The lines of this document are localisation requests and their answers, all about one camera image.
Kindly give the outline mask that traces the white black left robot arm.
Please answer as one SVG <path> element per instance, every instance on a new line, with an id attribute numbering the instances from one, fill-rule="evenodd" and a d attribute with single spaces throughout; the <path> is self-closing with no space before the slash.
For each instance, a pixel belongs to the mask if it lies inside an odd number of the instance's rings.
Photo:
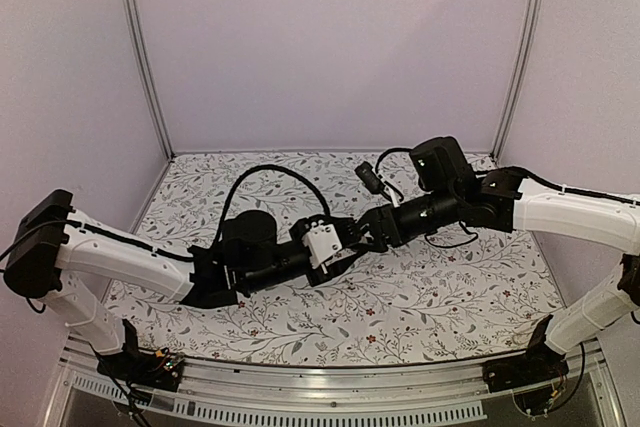
<path id="1" fill-rule="evenodd" d="M 149 370 L 146 355 L 136 349 L 135 330 L 97 299 L 79 273 L 208 310 L 300 276 L 314 285 L 330 280 L 343 271 L 334 258 L 361 238 L 351 218 L 314 215 L 296 222 L 290 241 L 280 243 L 275 219 L 250 210 L 224 222 L 211 247 L 171 251 L 105 226 L 71 202 L 70 192 L 55 190 L 23 217 L 3 256 L 3 279 L 15 294 L 60 315 L 128 381 Z"/>

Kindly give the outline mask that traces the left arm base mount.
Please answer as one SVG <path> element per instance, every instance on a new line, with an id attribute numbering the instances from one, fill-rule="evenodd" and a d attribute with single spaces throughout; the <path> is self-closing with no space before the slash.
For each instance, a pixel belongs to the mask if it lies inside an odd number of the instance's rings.
<path id="1" fill-rule="evenodd" d="M 184 355 L 161 348 L 154 352 L 139 349 L 135 327 L 122 320 L 124 341 L 114 354 L 97 353 L 98 372 L 131 386 L 145 386 L 177 392 L 184 371 Z"/>

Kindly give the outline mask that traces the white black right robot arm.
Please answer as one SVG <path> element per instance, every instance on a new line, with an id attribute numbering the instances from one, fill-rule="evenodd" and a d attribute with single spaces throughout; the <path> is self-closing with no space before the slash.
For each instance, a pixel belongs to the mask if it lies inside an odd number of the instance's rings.
<path id="1" fill-rule="evenodd" d="M 409 158 L 423 196 L 367 211 L 358 225 L 384 252 L 459 223 L 505 233 L 543 232 L 617 249 L 618 266 L 569 307 L 538 323 L 517 362 L 517 374 L 537 383 L 556 357 L 639 308 L 639 202 L 547 181 L 521 167 L 476 172 L 458 141 L 436 137 Z"/>

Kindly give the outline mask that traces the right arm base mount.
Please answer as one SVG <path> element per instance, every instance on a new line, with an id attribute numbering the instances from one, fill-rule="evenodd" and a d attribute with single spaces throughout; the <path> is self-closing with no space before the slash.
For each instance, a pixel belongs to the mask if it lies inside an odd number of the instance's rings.
<path id="1" fill-rule="evenodd" d="M 553 410 L 569 373 L 566 355 L 545 344 L 551 319 L 548 315 L 536 325 L 523 353 L 482 364 L 482 378 L 491 393 L 525 388 L 515 394 L 514 403 L 520 412 L 531 417 Z"/>

